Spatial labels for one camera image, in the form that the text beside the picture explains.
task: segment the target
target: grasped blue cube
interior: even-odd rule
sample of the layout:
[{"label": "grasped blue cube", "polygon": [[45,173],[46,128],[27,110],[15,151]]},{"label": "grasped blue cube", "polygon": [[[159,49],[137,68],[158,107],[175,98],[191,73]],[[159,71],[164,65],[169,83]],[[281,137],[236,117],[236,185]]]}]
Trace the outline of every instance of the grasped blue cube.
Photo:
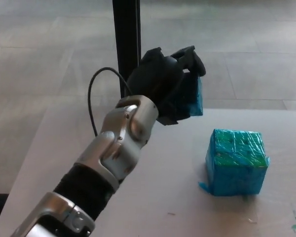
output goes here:
[{"label": "grasped blue cube", "polygon": [[268,165],[259,132],[215,129],[206,155],[209,192],[215,196],[256,195]]}]

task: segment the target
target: tiled floor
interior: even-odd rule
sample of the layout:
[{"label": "tiled floor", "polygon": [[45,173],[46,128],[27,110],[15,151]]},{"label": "tiled floor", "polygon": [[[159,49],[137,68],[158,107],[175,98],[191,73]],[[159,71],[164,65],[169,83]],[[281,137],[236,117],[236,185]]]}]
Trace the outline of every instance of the tiled floor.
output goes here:
[{"label": "tiled floor", "polygon": [[[195,45],[206,108],[296,110],[296,0],[142,0],[142,48]],[[117,68],[110,0],[0,0],[0,192],[9,192],[46,108],[85,103]],[[114,105],[104,72],[93,103]]]}]

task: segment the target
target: white table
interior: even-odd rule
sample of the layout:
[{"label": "white table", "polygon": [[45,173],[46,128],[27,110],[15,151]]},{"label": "white table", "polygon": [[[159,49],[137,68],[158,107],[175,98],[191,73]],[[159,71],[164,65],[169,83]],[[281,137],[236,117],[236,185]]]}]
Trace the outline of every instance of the white table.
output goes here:
[{"label": "white table", "polygon": [[[98,127],[109,110],[95,108]],[[212,197],[198,187],[206,181],[214,128],[262,132],[271,165],[256,198]],[[48,109],[1,214],[0,237],[10,236],[92,139],[86,107]],[[296,112],[205,110],[203,117],[176,126],[156,124],[138,166],[97,219],[92,236],[293,237],[295,217]]]}]

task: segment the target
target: cube wrapped in tape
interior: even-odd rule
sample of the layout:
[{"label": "cube wrapped in tape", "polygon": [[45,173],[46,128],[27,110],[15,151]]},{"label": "cube wrapped in tape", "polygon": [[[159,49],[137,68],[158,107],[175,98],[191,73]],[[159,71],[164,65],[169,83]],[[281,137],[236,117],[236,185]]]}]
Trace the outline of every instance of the cube wrapped in tape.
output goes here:
[{"label": "cube wrapped in tape", "polygon": [[268,165],[261,133],[215,129],[206,155],[209,192],[215,196],[258,194]]}]

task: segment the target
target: robotic hand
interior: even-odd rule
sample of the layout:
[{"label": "robotic hand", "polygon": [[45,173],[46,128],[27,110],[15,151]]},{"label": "robotic hand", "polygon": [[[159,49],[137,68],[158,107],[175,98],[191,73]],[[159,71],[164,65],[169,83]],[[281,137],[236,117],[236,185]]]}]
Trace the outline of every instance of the robotic hand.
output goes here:
[{"label": "robotic hand", "polygon": [[136,95],[121,99],[106,115],[100,134],[12,237],[88,237],[92,233],[94,221],[136,166],[155,121],[169,125],[179,120],[176,111],[169,110],[173,106],[169,98],[180,90],[183,70],[199,77],[206,73],[194,49],[184,48],[168,57],[160,48],[146,53],[127,82]]}]

